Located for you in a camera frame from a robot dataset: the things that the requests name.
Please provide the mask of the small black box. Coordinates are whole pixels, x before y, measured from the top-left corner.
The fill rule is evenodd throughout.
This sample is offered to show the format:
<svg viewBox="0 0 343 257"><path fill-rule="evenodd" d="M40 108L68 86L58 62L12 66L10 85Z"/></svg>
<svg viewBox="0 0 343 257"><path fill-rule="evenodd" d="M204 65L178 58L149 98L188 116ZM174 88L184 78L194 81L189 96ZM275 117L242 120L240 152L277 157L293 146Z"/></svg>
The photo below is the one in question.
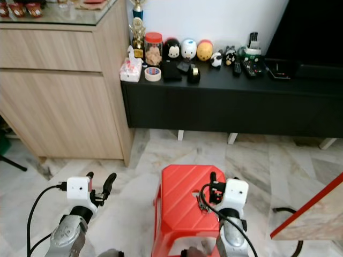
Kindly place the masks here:
<svg viewBox="0 0 343 257"><path fill-rule="evenodd" d="M187 61L186 59L183 59L182 61L179 61L176 65L176 68L181 71L181 73L187 74L189 69L191 69L192 63L190 61Z"/></svg>

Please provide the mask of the light wooden cabinet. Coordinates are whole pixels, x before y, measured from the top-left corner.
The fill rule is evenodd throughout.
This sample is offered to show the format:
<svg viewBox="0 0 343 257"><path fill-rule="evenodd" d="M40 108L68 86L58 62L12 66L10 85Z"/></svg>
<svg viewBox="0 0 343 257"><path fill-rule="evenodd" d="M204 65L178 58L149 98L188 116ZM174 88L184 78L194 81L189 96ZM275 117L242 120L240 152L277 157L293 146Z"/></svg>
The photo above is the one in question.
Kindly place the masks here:
<svg viewBox="0 0 343 257"><path fill-rule="evenodd" d="M40 161L131 161L120 67L129 44L127 0L101 10L47 5L39 19L0 19L0 111Z"/></svg>

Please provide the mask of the marble folding table red edge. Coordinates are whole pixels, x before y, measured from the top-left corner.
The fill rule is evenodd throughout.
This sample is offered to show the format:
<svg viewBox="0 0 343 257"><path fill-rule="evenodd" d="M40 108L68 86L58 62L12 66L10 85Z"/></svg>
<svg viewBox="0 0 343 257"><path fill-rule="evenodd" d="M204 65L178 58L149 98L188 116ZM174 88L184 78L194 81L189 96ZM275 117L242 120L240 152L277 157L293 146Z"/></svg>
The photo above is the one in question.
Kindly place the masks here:
<svg viewBox="0 0 343 257"><path fill-rule="evenodd" d="M343 240L343 173L279 225L273 240Z"/></svg>

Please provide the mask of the gold trophy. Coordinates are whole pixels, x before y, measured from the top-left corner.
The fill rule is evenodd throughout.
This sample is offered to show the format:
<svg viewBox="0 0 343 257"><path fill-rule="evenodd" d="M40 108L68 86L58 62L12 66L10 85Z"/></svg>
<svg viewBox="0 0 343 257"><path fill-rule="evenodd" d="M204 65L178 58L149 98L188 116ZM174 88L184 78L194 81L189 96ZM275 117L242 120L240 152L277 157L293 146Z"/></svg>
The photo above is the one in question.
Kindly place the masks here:
<svg viewBox="0 0 343 257"><path fill-rule="evenodd" d="M130 31L132 33L132 46L134 48L140 48L144 50L144 36L145 36L145 27L143 22L144 10L142 5L146 0L129 0L132 5L132 24L129 25Z"/></svg>

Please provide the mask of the black tray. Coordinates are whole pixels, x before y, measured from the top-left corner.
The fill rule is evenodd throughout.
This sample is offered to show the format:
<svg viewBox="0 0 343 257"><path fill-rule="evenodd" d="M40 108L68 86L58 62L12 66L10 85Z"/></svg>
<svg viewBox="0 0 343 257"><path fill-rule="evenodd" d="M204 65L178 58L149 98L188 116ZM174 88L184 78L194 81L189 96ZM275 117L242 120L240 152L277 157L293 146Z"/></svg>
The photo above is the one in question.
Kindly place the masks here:
<svg viewBox="0 0 343 257"><path fill-rule="evenodd" d="M292 78L292 65L284 59L265 59L265 68L274 80Z"/></svg>

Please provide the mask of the black television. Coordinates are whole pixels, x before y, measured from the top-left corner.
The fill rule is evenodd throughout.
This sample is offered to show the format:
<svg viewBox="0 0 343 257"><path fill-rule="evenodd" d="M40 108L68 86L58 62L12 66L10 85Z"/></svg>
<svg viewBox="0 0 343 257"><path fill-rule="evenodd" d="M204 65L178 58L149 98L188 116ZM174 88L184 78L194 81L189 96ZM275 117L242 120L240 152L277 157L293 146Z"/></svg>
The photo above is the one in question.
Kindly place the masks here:
<svg viewBox="0 0 343 257"><path fill-rule="evenodd" d="M343 0L289 0L266 58L292 78L343 81Z"/></svg>

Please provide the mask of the red plastic stool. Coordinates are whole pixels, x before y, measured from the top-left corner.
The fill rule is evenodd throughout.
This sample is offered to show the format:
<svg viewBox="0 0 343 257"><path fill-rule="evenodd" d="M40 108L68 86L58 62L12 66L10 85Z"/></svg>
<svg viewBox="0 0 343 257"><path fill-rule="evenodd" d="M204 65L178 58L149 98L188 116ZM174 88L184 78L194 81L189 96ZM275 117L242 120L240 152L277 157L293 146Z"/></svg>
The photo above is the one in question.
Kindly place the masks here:
<svg viewBox="0 0 343 257"><path fill-rule="evenodd" d="M151 257L181 257L172 251L177 240L200 238L209 240L210 257L221 257L216 248L220 222L212 212L199 210L193 192L210 181L214 171L217 179L224 182L227 177L213 165L172 164L161 172L161 179L154 200L155 228Z"/></svg>

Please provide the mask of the green black game controller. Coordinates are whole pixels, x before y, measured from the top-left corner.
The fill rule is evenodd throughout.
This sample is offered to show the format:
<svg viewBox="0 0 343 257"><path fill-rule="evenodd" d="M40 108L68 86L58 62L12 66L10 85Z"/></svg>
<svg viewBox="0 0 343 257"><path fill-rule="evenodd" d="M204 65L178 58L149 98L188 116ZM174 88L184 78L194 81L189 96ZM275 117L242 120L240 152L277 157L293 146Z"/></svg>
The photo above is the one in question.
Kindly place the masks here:
<svg viewBox="0 0 343 257"><path fill-rule="evenodd" d="M249 79L262 78L265 75L264 64L254 61L254 59L244 59L240 61L240 66Z"/></svg>

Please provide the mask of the white tape roll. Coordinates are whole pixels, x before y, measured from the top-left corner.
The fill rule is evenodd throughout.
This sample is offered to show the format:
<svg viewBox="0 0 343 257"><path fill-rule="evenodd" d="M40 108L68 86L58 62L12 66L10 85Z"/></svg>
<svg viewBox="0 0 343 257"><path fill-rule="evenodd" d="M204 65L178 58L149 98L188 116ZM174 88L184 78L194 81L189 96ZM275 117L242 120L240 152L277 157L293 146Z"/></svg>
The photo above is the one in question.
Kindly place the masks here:
<svg viewBox="0 0 343 257"><path fill-rule="evenodd" d="M158 67L147 67L144 70L144 77L147 81L156 82L162 79L162 71Z"/></svg>

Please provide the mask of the white pink tissue pack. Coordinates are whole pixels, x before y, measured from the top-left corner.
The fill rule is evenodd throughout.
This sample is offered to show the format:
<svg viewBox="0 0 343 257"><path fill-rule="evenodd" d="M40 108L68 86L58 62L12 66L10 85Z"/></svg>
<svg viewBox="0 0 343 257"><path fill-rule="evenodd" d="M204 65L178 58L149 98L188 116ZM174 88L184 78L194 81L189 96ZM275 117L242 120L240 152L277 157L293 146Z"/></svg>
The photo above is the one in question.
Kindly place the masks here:
<svg viewBox="0 0 343 257"><path fill-rule="evenodd" d="M120 81L139 82L142 64L140 58L126 58L120 68Z"/></svg>

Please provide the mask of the dark key bunch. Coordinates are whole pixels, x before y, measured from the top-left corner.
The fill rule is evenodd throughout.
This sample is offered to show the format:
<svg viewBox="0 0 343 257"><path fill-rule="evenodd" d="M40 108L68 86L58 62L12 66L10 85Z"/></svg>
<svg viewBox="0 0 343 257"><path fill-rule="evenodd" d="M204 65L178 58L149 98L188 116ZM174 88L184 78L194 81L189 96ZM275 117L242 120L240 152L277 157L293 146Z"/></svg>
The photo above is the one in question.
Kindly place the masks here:
<svg viewBox="0 0 343 257"><path fill-rule="evenodd" d="M206 200L203 191L196 191L193 192L193 195L195 196L196 200L198 201L199 210L206 214L209 211L209 205L208 201Z"/></svg>

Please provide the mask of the yellow round figure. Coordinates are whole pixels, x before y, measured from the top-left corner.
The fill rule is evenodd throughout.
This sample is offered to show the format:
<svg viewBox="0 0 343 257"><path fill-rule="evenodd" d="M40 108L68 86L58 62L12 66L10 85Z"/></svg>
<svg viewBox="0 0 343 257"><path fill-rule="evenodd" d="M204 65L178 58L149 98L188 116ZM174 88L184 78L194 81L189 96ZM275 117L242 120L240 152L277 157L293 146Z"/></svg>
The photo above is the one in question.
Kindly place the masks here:
<svg viewBox="0 0 343 257"><path fill-rule="evenodd" d="M197 59L201 62L208 61L214 53L213 42L203 39L198 42Z"/></svg>

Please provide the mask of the green white cup holder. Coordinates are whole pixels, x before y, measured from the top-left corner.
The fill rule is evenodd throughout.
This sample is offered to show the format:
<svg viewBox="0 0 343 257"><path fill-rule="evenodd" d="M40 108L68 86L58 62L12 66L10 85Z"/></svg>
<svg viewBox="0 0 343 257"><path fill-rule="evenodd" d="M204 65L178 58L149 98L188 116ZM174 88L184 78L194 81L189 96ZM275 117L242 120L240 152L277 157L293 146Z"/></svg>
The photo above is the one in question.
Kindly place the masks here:
<svg viewBox="0 0 343 257"><path fill-rule="evenodd" d="M259 33L252 32L248 37L248 44L245 47L245 56L250 58L257 58L262 55L262 49L260 48L260 41L258 39Z"/></svg>

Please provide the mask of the glass jar red lid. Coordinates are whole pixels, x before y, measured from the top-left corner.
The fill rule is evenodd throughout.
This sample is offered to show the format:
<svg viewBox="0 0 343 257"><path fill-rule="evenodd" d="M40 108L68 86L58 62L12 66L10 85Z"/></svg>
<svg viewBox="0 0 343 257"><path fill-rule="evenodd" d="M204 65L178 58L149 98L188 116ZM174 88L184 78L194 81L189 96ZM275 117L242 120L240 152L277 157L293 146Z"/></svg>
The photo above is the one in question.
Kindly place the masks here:
<svg viewBox="0 0 343 257"><path fill-rule="evenodd" d="M145 63L148 66L159 67L163 59L162 35L157 32L148 32L144 36L144 42Z"/></svg>

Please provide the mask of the small black white figure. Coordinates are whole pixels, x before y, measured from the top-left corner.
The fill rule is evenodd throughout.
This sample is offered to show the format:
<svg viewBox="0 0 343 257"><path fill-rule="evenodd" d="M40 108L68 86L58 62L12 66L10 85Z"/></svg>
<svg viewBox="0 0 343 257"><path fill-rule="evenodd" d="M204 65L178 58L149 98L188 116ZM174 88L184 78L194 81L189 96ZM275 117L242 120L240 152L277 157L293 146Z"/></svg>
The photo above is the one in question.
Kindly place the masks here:
<svg viewBox="0 0 343 257"><path fill-rule="evenodd" d="M223 64L225 66L231 66L234 64L237 56L237 51L235 46L227 46L223 52Z"/></svg>

